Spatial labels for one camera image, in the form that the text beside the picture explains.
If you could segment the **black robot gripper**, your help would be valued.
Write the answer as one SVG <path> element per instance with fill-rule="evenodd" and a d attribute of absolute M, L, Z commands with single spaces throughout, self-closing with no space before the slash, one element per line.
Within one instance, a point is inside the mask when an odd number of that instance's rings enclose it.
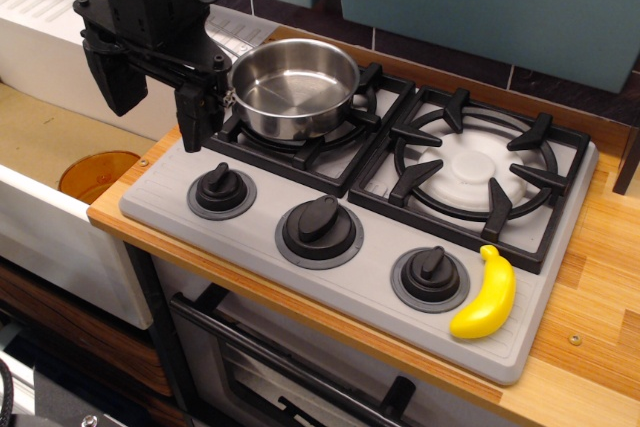
<path fill-rule="evenodd" d="M 108 107 L 119 117 L 148 93 L 147 78 L 175 90 L 187 153 L 224 123 L 231 60 L 205 24 L 217 0 L 76 0 L 85 57 Z"/>

